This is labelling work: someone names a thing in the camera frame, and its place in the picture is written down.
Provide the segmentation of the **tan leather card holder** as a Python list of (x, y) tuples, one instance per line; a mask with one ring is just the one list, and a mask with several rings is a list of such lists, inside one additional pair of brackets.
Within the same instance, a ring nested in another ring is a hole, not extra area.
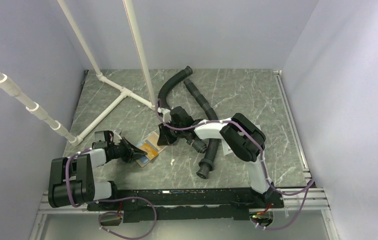
[(142, 139), (136, 147), (143, 150), (147, 154), (136, 160), (140, 167), (145, 167), (148, 163), (152, 162), (167, 146), (157, 145), (159, 140), (159, 133), (153, 131)]

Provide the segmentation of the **gold VIP card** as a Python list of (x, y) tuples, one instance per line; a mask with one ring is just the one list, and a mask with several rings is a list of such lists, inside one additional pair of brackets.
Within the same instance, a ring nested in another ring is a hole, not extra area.
[(146, 157), (149, 160), (153, 160), (159, 154), (158, 151), (153, 146), (151, 146), (148, 142), (143, 143), (140, 146), (140, 149), (147, 153)]

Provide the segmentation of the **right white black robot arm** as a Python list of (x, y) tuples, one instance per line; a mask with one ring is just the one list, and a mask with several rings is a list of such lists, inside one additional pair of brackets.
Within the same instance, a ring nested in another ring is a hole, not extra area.
[(263, 164), (265, 134), (244, 115), (237, 113), (223, 120), (194, 120), (182, 107), (173, 110), (156, 107), (160, 120), (157, 144), (168, 146), (178, 138), (185, 138), (197, 151), (205, 151), (202, 140), (221, 140), (223, 147), (229, 148), (247, 165), (253, 203), (263, 208), (272, 200), (271, 187)]

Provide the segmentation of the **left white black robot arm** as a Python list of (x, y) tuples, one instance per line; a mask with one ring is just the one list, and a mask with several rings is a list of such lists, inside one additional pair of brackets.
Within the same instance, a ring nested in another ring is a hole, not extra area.
[(137, 148), (124, 137), (110, 130), (95, 132), (95, 141), (90, 148), (70, 157), (53, 159), (51, 162), (48, 201), (51, 207), (59, 208), (101, 202), (108, 210), (119, 206), (120, 195), (112, 181), (96, 182), (93, 170), (112, 160), (131, 163), (145, 157), (147, 152)]

